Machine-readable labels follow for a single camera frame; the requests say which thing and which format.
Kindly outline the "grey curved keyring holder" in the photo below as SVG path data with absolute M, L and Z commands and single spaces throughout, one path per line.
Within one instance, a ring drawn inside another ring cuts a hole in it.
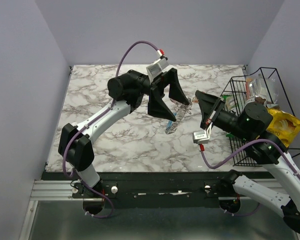
M 178 125 L 182 122 L 182 120 L 185 118 L 186 115 L 191 115 L 192 114 L 192 106 L 194 103 L 192 103 L 189 100 L 190 97 L 188 97 L 188 101 L 189 101 L 189 105 L 184 105 L 182 103 L 179 103 L 173 99 L 170 99 L 170 101 L 172 103 L 174 103 L 174 107 L 173 107 L 173 113 L 177 113 L 175 116 L 175 121 L 173 121 L 171 127 L 169 128 L 169 130 L 165 128 L 164 133 L 166 135 L 170 135 L 173 134 L 177 128 Z

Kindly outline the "blue key tag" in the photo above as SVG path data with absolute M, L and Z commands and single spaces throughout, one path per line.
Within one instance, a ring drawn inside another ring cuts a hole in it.
M 169 130 L 169 129 L 170 129 L 170 127 L 172 126 L 172 124 L 173 124 L 173 121 L 171 121 L 171 120 L 170 120 L 170 121 L 168 122 L 167 126 L 166 126 L 166 130 Z

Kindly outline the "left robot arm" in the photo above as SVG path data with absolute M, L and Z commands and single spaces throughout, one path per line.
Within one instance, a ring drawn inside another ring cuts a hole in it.
M 108 94 L 112 100 L 105 107 L 81 123 L 67 123 L 62 128 L 58 153 L 62 156 L 63 164 L 69 163 L 72 166 L 68 177 L 77 174 L 84 183 L 83 191 L 89 197 L 97 197 L 101 191 L 101 177 L 93 167 L 94 142 L 113 124 L 135 111 L 145 95 L 148 96 L 148 115 L 176 121 L 175 115 L 163 101 L 166 87 L 169 88 L 170 99 L 189 105 L 175 68 L 160 72 L 154 80 L 150 80 L 150 75 L 131 69 L 107 82 Z

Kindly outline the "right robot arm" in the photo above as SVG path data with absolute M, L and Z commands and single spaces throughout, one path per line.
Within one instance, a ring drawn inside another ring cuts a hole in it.
M 277 180 L 285 193 L 256 183 L 236 170 L 230 170 L 211 189 L 221 196 L 244 195 L 255 200 L 277 213 L 290 229 L 300 234 L 300 169 L 282 141 L 267 131 L 273 116 L 257 102 L 248 103 L 240 115 L 235 115 L 224 109 L 225 102 L 218 96 L 197 90 L 195 97 L 204 131 L 217 127 L 246 141 L 225 160 L 208 167 L 217 169 L 244 151 Z

